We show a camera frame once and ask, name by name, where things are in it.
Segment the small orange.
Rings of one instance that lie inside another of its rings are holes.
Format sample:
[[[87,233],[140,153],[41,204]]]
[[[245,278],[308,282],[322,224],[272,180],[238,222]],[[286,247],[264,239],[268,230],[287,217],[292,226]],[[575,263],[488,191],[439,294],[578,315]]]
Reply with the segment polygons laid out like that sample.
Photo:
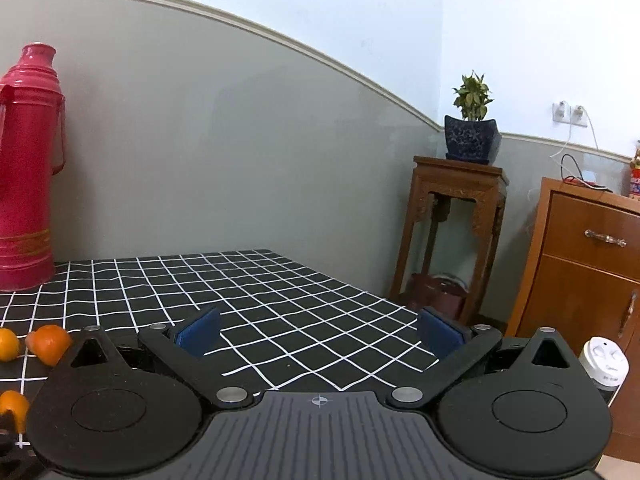
[[[14,361],[21,352],[21,343],[17,336],[8,328],[0,328],[0,361],[3,363]]]

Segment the dark red bag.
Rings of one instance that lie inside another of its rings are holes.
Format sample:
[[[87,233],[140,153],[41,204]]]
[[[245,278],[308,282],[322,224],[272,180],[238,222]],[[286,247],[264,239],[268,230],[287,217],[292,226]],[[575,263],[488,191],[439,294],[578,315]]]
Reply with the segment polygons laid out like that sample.
[[[455,320],[462,313],[467,296],[466,288],[449,275],[415,273],[405,291],[406,306],[410,310],[432,307]]]

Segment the black white checked tablecloth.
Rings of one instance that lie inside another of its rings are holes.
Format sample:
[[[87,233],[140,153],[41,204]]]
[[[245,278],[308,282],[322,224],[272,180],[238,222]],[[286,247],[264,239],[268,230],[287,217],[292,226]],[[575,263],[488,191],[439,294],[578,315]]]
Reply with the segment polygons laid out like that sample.
[[[254,393],[386,389],[435,362],[411,311],[267,249],[60,263],[2,295],[1,324],[20,338],[96,325],[131,353],[142,328],[209,307],[221,329],[206,368]]]

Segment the brown wooden cabinet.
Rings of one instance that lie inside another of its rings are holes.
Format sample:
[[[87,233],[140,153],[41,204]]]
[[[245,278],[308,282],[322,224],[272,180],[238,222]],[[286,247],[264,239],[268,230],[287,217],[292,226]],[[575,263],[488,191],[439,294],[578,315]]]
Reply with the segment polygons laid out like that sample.
[[[605,452],[639,459],[639,204],[544,178],[520,290],[506,328],[556,328],[574,352],[593,336],[616,342],[630,372],[613,402]]]

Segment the white lidded cup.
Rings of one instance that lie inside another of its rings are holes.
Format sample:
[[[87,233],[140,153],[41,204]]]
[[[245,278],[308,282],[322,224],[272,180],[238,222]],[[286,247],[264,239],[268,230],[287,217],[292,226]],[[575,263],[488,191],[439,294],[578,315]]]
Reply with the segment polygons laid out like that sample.
[[[585,342],[578,356],[610,408],[629,372],[629,362],[616,342],[594,336]]]

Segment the carved wooden plant stand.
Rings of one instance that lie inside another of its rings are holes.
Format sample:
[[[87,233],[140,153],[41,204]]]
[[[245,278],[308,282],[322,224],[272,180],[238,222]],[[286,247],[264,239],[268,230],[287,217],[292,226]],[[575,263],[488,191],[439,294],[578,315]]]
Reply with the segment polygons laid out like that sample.
[[[495,166],[416,156],[396,268],[388,298],[406,291],[413,248],[422,248],[419,271],[454,270],[457,258],[474,258],[468,294],[457,320],[476,318],[494,266],[509,179]]]

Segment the potted green plant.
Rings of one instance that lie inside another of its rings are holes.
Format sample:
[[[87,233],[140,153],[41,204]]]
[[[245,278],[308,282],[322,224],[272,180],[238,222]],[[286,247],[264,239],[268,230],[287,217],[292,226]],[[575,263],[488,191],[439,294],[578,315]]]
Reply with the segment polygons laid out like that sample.
[[[495,119],[487,119],[492,102],[485,77],[472,72],[462,76],[462,84],[454,88],[461,117],[444,118],[446,159],[490,166],[494,163],[502,140]]]

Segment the red bottle on cabinet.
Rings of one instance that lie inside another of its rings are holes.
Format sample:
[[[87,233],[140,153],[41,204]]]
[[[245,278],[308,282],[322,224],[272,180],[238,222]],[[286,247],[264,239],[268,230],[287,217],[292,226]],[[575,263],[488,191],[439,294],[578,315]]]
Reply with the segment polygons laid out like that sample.
[[[630,160],[629,197],[640,200],[640,142],[636,142],[634,157]]]

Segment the red thermos flask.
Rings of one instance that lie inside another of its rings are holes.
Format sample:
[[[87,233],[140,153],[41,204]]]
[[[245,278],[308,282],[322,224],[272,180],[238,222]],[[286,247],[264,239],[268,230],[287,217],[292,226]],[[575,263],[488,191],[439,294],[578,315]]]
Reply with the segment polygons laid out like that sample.
[[[54,274],[51,179],[66,164],[65,96],[55,48],[26,44],[1,78],[1,289],[37,287]]]

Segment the white wall socket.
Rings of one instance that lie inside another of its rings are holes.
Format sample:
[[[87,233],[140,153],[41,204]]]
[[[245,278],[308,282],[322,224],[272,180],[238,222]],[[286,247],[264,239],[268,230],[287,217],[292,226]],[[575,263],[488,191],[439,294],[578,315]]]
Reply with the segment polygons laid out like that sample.
[[[581,105],[573,106],[565,101],[552,104],[552,120],[575,127],[589,126],[585,109]]]

